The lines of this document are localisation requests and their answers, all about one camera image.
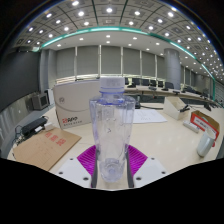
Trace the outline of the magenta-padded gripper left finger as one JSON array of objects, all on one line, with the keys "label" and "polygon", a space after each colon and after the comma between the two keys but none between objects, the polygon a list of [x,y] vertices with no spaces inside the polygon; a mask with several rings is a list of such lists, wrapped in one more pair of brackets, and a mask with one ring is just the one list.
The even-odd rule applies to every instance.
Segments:
[{"label": "magenta-padded gripper left finger", "polygon": [[98,176],[96,147],[91,146],[78,157],[69,158],[56,175],[81,187],[95,188]]}]

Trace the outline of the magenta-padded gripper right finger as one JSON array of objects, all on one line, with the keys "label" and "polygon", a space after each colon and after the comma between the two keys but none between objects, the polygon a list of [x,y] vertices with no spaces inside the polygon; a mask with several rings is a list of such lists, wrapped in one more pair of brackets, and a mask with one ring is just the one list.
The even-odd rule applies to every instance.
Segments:
[{"label": "magenta-padded gripper right finger", "polygon": [[129,145],[127,158],[127,180],[130,188],[140,188],[168,175],[166,169],[154,157],[147,157]]}]

